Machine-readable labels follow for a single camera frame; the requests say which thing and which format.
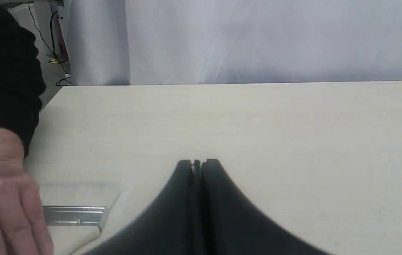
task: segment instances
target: black sleeve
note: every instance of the black sleeve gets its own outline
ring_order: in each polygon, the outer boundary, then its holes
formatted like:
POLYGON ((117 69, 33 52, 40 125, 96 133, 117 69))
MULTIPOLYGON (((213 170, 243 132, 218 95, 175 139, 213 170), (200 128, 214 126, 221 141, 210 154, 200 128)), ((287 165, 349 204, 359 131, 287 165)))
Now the black sleeve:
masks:
POLYGON ((35 36, 0 6, 0 127, 21 137, 26 154, 46 88, 35 36))

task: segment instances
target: white brush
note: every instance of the white brush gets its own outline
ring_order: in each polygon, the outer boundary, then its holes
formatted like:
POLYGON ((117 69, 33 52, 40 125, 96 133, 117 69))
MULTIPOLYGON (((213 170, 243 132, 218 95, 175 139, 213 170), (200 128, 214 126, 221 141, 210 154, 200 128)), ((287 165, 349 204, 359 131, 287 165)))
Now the white brush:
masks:
POLYGON ((68 255, 98 238, 120 195, 108 183, 41 183, 40 197, 55 255, 68 255))

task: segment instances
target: white curtain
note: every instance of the white curtain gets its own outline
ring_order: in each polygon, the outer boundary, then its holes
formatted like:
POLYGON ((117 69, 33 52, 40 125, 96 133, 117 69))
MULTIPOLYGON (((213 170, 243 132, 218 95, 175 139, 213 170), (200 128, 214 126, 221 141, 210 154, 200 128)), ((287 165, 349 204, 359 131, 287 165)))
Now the white curtain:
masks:
POLYGON ((402 80, 402 0, 72 0, 76 84, 402 80))

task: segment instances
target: hand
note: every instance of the hand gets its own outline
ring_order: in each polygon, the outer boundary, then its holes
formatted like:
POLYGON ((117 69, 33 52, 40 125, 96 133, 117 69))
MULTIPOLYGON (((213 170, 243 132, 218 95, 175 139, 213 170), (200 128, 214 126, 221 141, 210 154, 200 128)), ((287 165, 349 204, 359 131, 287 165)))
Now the hand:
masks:
POLYGON ((38 184, 23 171, 22 158, 0 157, 0 255, 52 253, 38 184))

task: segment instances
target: beige tabletop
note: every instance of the beige tabletop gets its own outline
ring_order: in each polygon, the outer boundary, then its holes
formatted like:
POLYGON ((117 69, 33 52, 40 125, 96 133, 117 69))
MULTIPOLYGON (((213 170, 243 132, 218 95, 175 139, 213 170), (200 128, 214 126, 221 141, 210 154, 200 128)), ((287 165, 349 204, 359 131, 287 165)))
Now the beige tabletop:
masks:
POLYGON ((127 186, 86 251, 139 216, 178 160, 206 158, 317 247, 402 254, 402 82, 64 87, 26 167, 127 186))

